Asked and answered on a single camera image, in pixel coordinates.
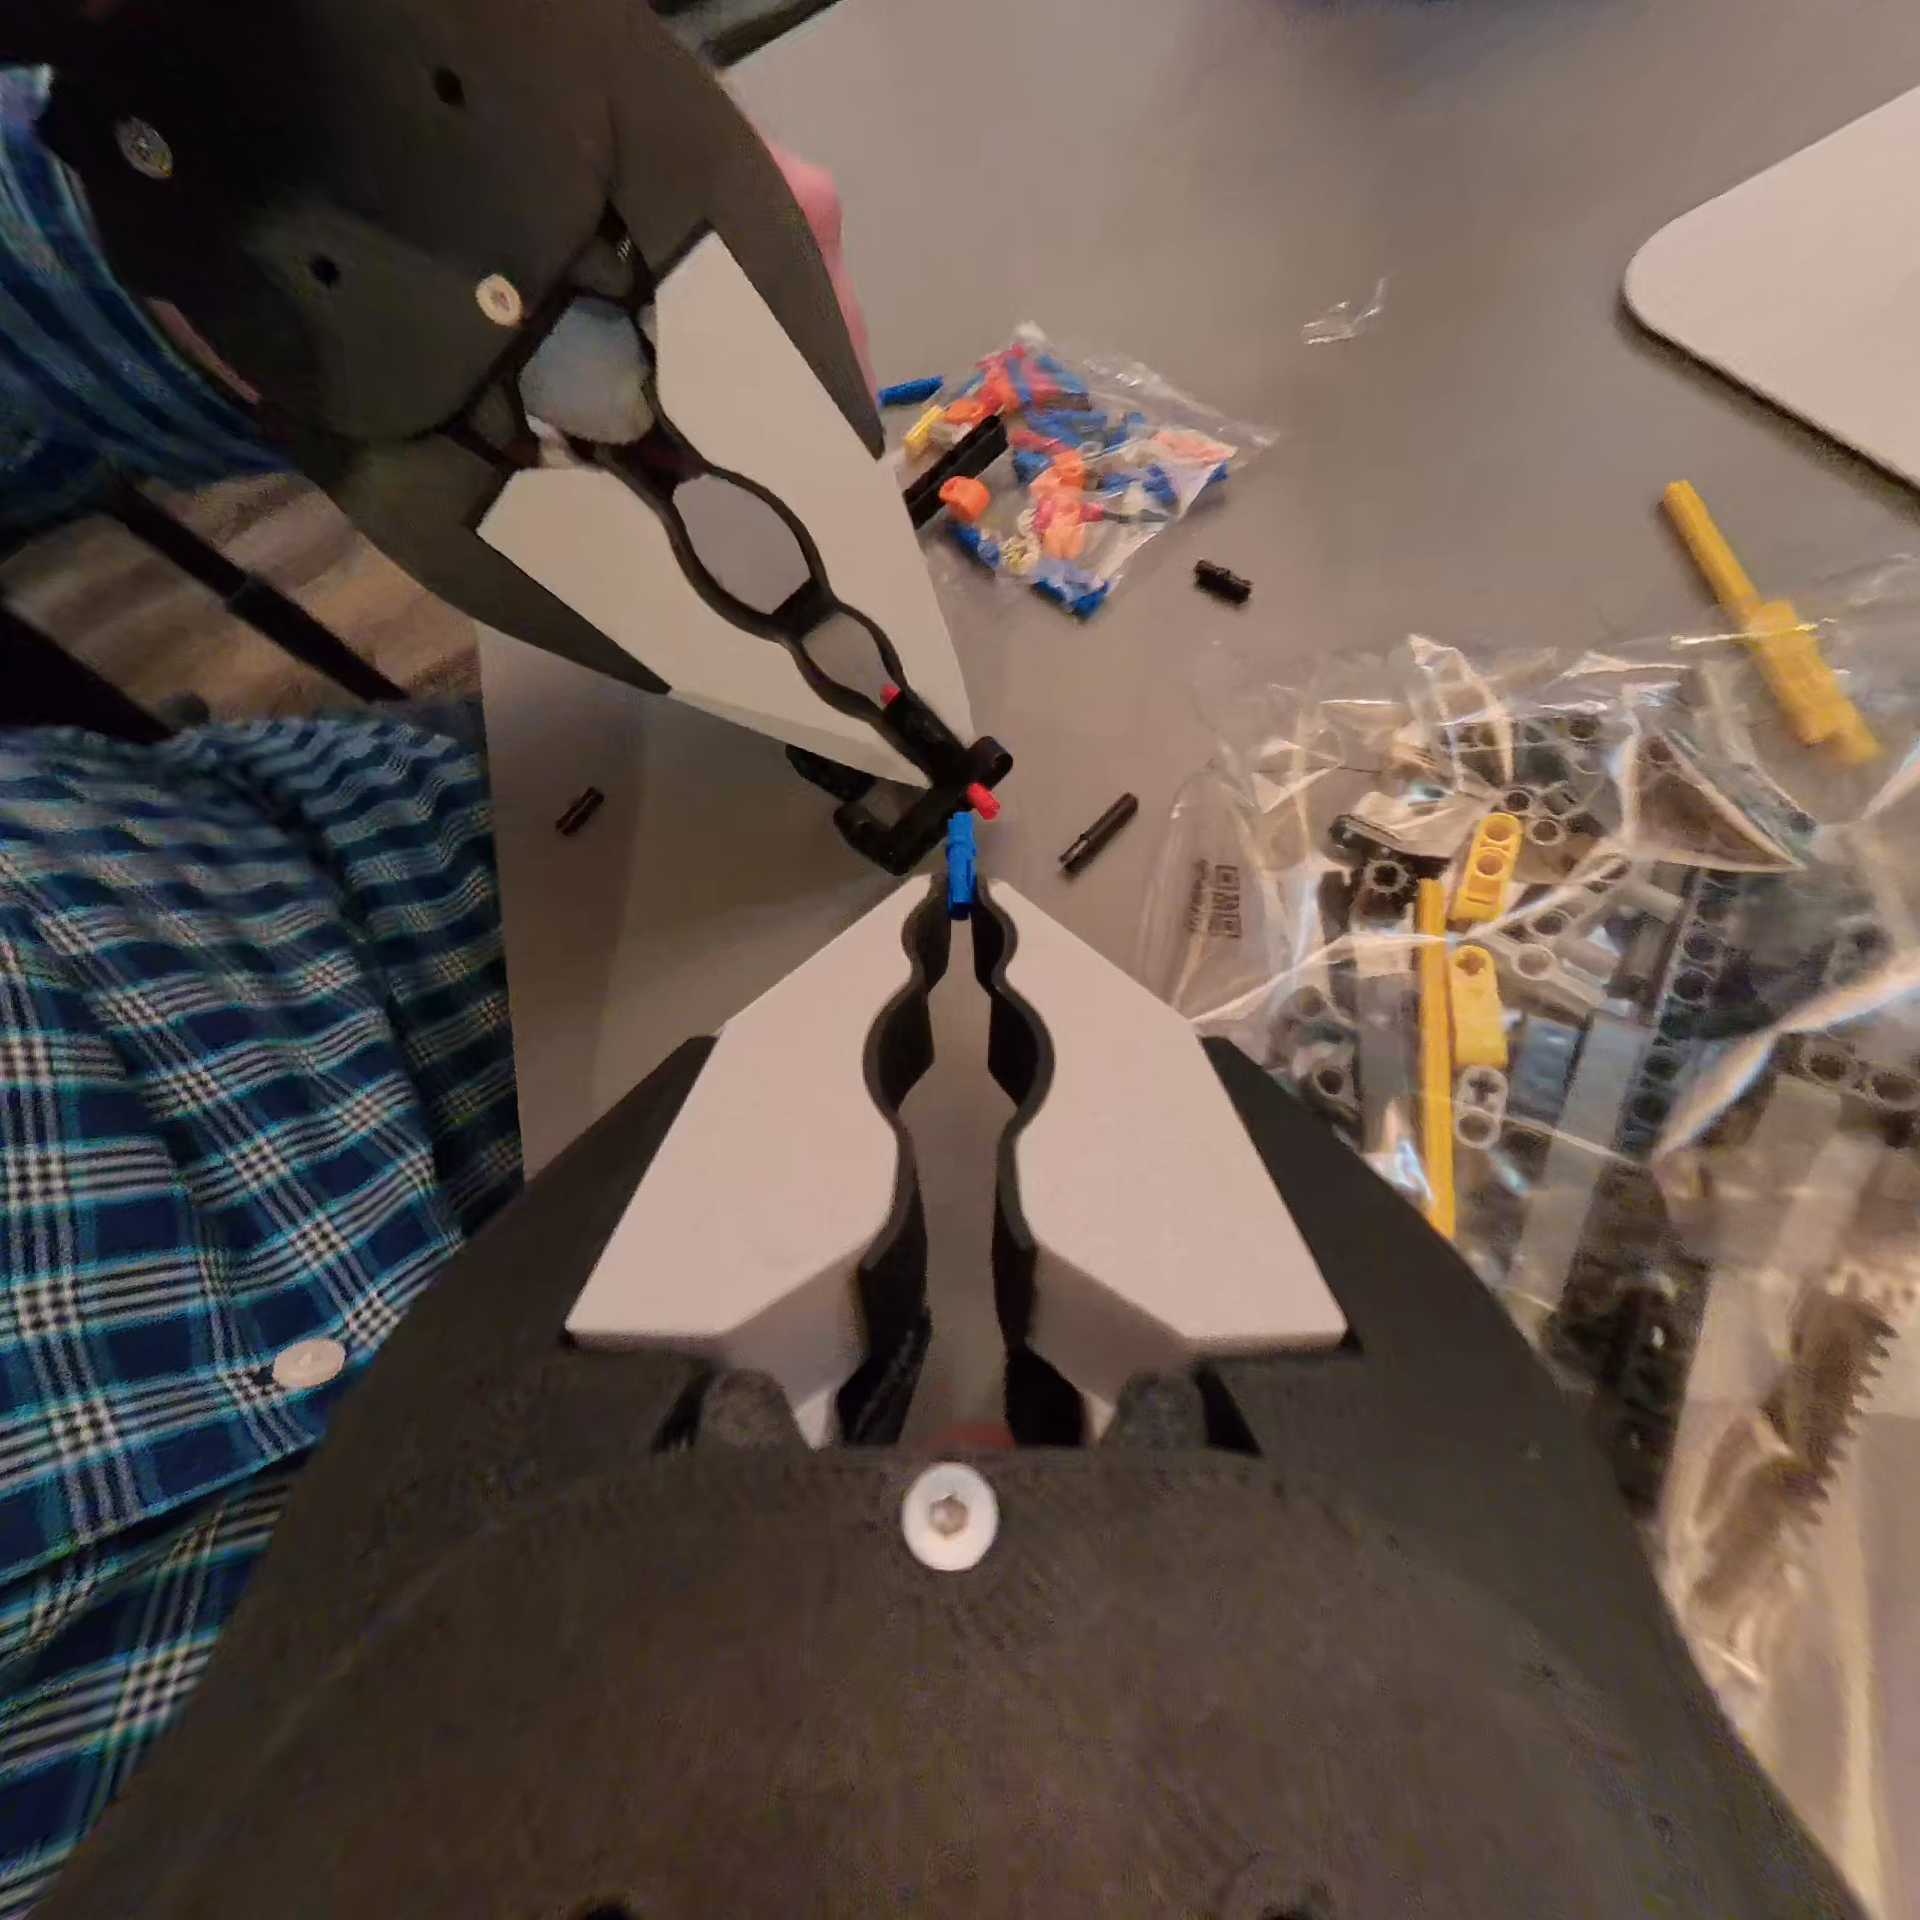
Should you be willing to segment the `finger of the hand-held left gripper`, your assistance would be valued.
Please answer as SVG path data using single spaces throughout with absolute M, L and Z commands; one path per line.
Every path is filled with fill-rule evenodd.
M 972 749 L 884 455 L 725 234 L 690 244 L 652 317 L 652 429 L 578 465 L 578 610 L 670 701 L 782 745 Z
M 792 345 L 660 345 L 654 448 L 676 490 L 601 464 L 516 476 L 479 537 L 671 700 L 876 777 L 920 775 L 878 733 L 878 685 L 920 695 L 920 542 Z

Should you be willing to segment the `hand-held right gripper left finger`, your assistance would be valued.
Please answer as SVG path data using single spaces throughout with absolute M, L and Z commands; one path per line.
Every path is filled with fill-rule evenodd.
M 929 1327 L 903 1127 L 929 989 L 933 879 L 909 879 L 726 1018 L 566 1335 L 770 1376 L 812 1444 L 893 1441 Z

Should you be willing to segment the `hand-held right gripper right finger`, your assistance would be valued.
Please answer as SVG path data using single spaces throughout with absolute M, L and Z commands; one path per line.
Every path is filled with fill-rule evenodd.
M 1185 1018 L 1001 879 L 978 886 L 1004 1421 L 1079 1444 L 1140 1376 L 1330 1352 L 1346 1313 Z

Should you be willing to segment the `black lego beam assembly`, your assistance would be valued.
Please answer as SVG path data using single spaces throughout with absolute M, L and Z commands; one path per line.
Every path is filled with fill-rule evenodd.
M 886 782 L 900 783 L 897 775 L 866 775 L 799 748 L 783 749 L 792 772 L 833 800 L 833 828 L 872 865 L 903 878 L 944 844 L 953 813 L 983 820 L 999 815 L 993 790 L 1013 772 L 1014 758 L 993 736 L 964 743 L 917 692 L 897 682 L 882 688 L 878 733 L 924 777 L 890 810 L 878 802 L 878 792 Z

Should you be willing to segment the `long black lego beam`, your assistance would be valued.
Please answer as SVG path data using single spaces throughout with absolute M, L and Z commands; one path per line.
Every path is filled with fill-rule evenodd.
M 911 472 L 903 484 L 903 505 L 914 530 L 926 530 L 946 512 L 949 500 L 944 490 L 949 487 L 964 484 L 962 490 L 967 493 L 974 481 L 981 481 L 983 476 L 996 465 L 1008 448 L 1009 441 L 1006 420 L 1004 415 L 991 414 L 974 422 L 972 429 L 936 458 Z

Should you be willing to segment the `long yellow lego axle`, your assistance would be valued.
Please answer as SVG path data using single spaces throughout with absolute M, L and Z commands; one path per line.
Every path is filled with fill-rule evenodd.
M 1424 1216 L 1445 1239 L 1455 1236 L 1455 1137 L 1453 1137 L 1453 1047 L 1448 984 L 1446 888 L 1437 878 L 1418 878 L 1413 898 L 1417 933 L 1415 976 L 1418 993 L 1418 1134 L 1425 1199 Z

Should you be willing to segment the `yellow lego axle with connector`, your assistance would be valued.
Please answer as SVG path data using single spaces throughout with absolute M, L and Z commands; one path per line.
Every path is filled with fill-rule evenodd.
M 1841 767 L 1880 757 L 1880 740 L 1824 656 L 1814 623 L 1789 601 L 1756 586 L 1692 481 L 1669 481 L 1661 512 L 1712 601 L 1733 621 L 1791 738 Z

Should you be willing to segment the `person's left hand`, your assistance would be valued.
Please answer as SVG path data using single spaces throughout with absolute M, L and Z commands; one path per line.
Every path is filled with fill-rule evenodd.
M 822 165 L 816 165 L 788 150 L 768 133 L 760 130 L 759 138 L 773 154 L 786 186 L 790 190 L 799 208 L 799 215 L 813 238 L 813 244 L 822 256 L 833 296 L 848 327 L 848 338 L 852 342 L 854 359 L 871 392 L 876 392 L 878 380 L 872 374 L 871 334 L 861 305 L 857 301 L 852 278 L 848 273 L 844 206 L 832 183 L 832 176 Z

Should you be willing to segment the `clear bag of colourful pieces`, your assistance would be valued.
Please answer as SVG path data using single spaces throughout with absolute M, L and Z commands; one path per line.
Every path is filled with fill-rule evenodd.
M 927 552 L 1080 621 L 1151 542 L 1212 510 L 1280 436 L 1038 321 L 949 374 L 884 382 L 878 405 L 900 487 L 974 422 L 1004 415 L 1008 453 L 967 493 L 949 487 L 946 512 L 918 537 Z

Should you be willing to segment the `clear bag of grey pieces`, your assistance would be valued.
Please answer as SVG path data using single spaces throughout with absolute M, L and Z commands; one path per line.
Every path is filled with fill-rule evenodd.
M 1880 743 L 1704 630 L 1294 682 L 1213 640 L 1142 970 L 1415 1202 L 1446 888 L 1458 1253 L 1572 1400 L 1712 1692 L 1916 1914 L 1916 559 L 1796 612 Z

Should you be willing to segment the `blue plaid shirt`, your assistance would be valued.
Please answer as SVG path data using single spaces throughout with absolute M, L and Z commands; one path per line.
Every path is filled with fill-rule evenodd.
M 518 1196 L 503 953 L 476 733 L 5 727 L 5 1914 L 192 1698 L 346 1385 Z

